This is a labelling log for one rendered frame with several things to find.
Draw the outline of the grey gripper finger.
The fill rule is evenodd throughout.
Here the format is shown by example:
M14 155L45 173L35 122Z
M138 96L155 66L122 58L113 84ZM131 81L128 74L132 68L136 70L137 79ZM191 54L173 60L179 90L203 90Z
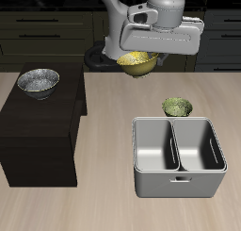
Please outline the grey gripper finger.
M162 54L160 55L158 58L157 58L157 62L156 62L156 65L157 66L162 66L165 59L168 57L169 55L168 54Z

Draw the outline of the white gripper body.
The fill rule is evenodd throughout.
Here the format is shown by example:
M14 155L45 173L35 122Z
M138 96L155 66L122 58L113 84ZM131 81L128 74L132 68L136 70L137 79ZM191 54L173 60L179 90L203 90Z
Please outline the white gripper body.
M203 29L204 22L192 17L183 17L178 27L161 30L126 20L120 34L120 48L126 51L196 55Z

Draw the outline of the yellow bowl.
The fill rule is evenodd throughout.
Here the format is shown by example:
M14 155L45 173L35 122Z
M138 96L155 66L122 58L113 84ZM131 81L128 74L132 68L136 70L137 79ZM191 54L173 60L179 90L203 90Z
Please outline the yellow bowl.
M133 78L139 78L153 70L157 57L158 53L134 51L118 58L117 63L126 74Z

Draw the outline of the black bowl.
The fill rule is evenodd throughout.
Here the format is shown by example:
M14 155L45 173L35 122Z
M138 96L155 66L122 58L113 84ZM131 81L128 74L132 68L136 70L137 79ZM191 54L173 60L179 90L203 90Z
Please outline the black bowl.
M17 86L29 97L36 100L47 99L56 90L59 74L51 69L35 69L22 74Z

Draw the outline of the green fluted dish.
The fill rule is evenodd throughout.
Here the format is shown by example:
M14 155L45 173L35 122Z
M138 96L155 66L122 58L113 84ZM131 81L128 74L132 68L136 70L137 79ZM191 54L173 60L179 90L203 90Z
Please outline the green fluted dish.
M172 97L162 103L162 109L168 117L187 117L193 110L191 103L181 97Z

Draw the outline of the white two-bin basket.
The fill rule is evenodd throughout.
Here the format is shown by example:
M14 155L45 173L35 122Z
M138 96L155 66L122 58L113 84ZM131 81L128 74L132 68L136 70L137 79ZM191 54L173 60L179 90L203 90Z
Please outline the white two-bin basket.
M228 164L204 117L132 121L135 190L140 198L210 198Z

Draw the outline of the dark wooden cabinet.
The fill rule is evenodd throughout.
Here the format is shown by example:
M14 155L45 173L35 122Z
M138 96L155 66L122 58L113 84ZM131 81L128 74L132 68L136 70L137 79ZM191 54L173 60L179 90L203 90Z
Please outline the dark wooden cabinet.
M55 92L45 100L14 86L0 111L0 164L12 187L75 187L74 149L87 114L81 63L26 63L59 73Z

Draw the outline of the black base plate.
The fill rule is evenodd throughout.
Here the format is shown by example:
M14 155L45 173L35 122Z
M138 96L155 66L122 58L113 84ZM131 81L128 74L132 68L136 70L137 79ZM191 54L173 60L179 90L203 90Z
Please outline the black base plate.
M121 66L116 60L108 58L102 53L105 47L104 41L96 41L85 53L84 61L93 73L121 73Z

